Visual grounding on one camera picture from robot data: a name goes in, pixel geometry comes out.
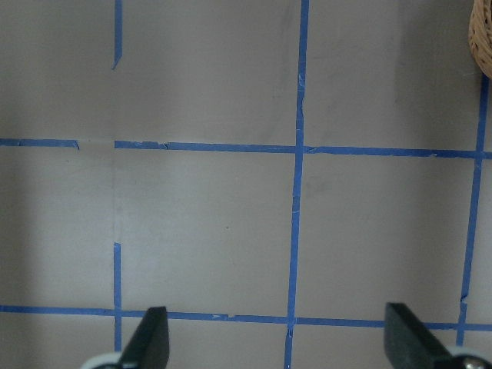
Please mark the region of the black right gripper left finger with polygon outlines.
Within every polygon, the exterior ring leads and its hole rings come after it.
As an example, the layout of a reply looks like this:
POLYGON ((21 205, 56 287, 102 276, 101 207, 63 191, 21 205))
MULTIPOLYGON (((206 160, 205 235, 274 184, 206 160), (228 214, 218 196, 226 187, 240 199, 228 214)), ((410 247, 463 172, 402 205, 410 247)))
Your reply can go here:
POLYGON ((131 336, 116 368, 165 369, 170 357, 166 307, 150 307, 131 336))

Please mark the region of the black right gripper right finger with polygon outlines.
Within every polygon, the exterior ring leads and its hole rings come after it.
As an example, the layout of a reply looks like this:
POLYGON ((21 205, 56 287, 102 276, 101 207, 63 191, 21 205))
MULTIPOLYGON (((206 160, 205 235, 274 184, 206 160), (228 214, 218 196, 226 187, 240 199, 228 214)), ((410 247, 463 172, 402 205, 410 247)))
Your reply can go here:
POLYGON ((449 350, 403 303, 385 306, 384 353, 396 369, 457 368, 449 350))

